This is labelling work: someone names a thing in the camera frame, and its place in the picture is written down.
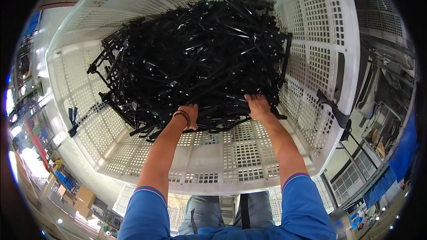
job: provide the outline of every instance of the person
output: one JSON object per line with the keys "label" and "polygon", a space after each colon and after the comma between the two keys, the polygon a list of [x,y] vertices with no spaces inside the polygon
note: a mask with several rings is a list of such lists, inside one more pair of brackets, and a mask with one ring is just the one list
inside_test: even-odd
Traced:
{"label": "person", "polygon": [[[264,95],[245,94],[245,99],[250,117],[266,128],[280,167],[281,225],[273,222],[268,192],[248,195],[248,229],[242,227],[240,207],[234,225],[225,226],[218,196],[192,196],[174,239],[336,239],[317,187],[308,176],[291,135],[271,113]],[[181,133],[186,128],[198,128],[197,114],[197,104],[180,106],[157,137],[129,200],[119,240],[172,238],[167,211],[168,174]]]}
{"label": "person", "polygon": [[351,226],[358,231],[363,228],[365,225],[363,223],[363,216],[365,216],[365,213],[362,214],[362,216],[359,216],[359,213],[355,213],[353,216],[350,217]]}

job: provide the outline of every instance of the forearm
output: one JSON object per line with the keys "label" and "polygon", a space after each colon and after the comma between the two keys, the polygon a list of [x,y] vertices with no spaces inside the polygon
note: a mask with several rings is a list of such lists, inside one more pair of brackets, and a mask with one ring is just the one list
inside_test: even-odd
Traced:
{"label": "forearm", "polygon": [[280,184],[295,173],[307,173],[304,159],[298,152],[291,135],[280,124],[273,114],[269,114],[262,121],[270,137],[274,155],[280,168]]}
{"label": "forearm", "polygon": [[176,145],[187,120],[176,115],[157,137],[141,170],[139,186],[151,186],[158,189],[167,199],[169,188],[168,174],[172,165]]}
{"label": "forearm", "polygon": [[301,156],[298,149],[286,129],[280,124],[277,118],[271,114],[262,121],[270,137],[274,149],[274,155],[280,164],[280,158],[289,155]]}

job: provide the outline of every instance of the cardboard box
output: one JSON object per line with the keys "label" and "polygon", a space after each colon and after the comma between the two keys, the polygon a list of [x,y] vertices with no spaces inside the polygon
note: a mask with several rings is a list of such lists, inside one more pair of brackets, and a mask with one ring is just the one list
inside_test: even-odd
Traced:
{"label": "cardboard box", "polygon": [[77,191],[76,198],[81,199],[86,207],[90,208],[93,205],[93,201],[95,201],[95,194],[84,185],[81,185]]}
{"label": "cardboard box", "polygon": [[62,198],[71,205],[74,205],[73,199],[68,195],[68,192],[62,196]]}
{"label": "cardboard box", "polygon": [[74,204],[74,208],[79,212],[79,214],[81,216],[83,216],[84,218],[88,218],[91,217],[93,215],[93,211],[90,210],[87,206],[86,203],[83,202],[82,200],[77,200],[76,203]]}

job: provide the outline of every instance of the blue shirt sleeve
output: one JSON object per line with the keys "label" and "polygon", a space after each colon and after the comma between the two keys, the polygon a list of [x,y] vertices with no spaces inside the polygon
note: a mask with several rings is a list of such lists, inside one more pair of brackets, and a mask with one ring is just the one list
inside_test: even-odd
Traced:
{"label": "blue shirt sleeve", "polygon": [[306,173],[292,175],[283,185],[280,227],[308,239],[336,239],[316,184]]}
{"label": "blue shirt sleeve", "polygon": [[135,189],[118,240],[158,240],[170,237],[169,214],[164,196],[155,188],[141,186]]}

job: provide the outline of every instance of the striped sleeve cuff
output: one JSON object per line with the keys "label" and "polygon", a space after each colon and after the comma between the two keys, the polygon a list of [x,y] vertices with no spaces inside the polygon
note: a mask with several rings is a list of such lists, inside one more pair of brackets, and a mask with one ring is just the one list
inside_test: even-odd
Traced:
{"label": "striped sleeve cuff", "polygon": [[159,197],[162,198],[162,200],[164,202],[164,205],[167,206],[166,199],[164,198],[164,196],[162,195],[162,193],[160,193],[160,191],[157,190],[156,188],[153,188],[151,186],[140,186],[140,187],[138,187],[138,188],[135,189],[134,194],[136,192],[138,192],[138,191],[150,191],[150,192],[152,192],[154,194],[157,194]]}
{"label": "striped sleeve cuff", "polygon": [[294,175],[292,175],[291,177],[289,177],[286,182],[283,184],[283,188],[282,188],[282,194],[283,191],[285,191],[285,187],[286,185],[293,179],[298,178],[298,177],[307,177],[308,179],[311,180],[310,176],[307,173],[295,173]]}

